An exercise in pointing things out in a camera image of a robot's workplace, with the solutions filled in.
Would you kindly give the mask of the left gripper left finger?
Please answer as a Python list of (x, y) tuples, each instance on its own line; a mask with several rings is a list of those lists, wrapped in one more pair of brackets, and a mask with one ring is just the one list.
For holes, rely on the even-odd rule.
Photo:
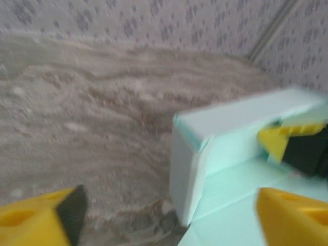
[(78, 246), (87, 207), (81, 184), (0, 206), (0, 246)]

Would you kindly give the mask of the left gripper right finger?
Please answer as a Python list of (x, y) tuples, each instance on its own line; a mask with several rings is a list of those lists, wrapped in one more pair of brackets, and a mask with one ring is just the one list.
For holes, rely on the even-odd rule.
[(261, 188), (256, 210), (267, 246), (328, 246), (328, 203)]

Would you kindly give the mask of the light blue paper box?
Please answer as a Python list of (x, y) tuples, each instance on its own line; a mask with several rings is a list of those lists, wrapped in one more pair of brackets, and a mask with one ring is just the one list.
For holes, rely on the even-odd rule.
[(179, 112), (172, 128), (170, 195), (187, 232), (178, 246), (265, 246), (255, 214), (260, 187), (328, 202), (328, 184), (292, 176), (268, 158), (258, 132), (328, 119), (328, 96), (302, 88)]

